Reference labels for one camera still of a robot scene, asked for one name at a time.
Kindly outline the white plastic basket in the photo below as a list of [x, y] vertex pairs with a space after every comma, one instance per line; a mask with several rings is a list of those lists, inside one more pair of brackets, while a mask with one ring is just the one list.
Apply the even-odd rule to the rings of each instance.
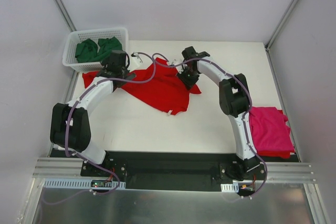
[[101, 61], [112, 50], [128, 51], [125, 28], [105, 28], [71, 32], [67, 38], [62, 64], [77, 72], [102, 69]]

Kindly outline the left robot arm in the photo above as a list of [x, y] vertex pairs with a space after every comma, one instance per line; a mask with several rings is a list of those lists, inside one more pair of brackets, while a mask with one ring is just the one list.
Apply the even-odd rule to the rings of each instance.
[[130, 57], [123, 50], [113, 50], [101, 65], [103, 68], [80, 97], [53, 107], [50, 141], [93, 162], [93, 170], [105, 176], [111, 171], [111, 163], [107, 152], [92, 140], [89, 116], [125, 80], [135, 78], [135, 74], [130, 73]]

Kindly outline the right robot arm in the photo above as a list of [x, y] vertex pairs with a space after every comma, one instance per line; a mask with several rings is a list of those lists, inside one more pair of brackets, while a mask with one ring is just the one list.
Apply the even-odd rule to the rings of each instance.
[[216, 64], [207, 52], [196, 52], [190, 46], [182, 51], [184, 61], [177, 77], [188, 90], [194, 87], [201, 74], [211, 79], [219, 89], [219, 106], [229, 117], [236, 142], [236, 161], [225, 169], [227, 177], [242, 181], [255, 173], [260, 158], [253, 143], [249, 124], [252, 101], [246, 77], [230, 74]]

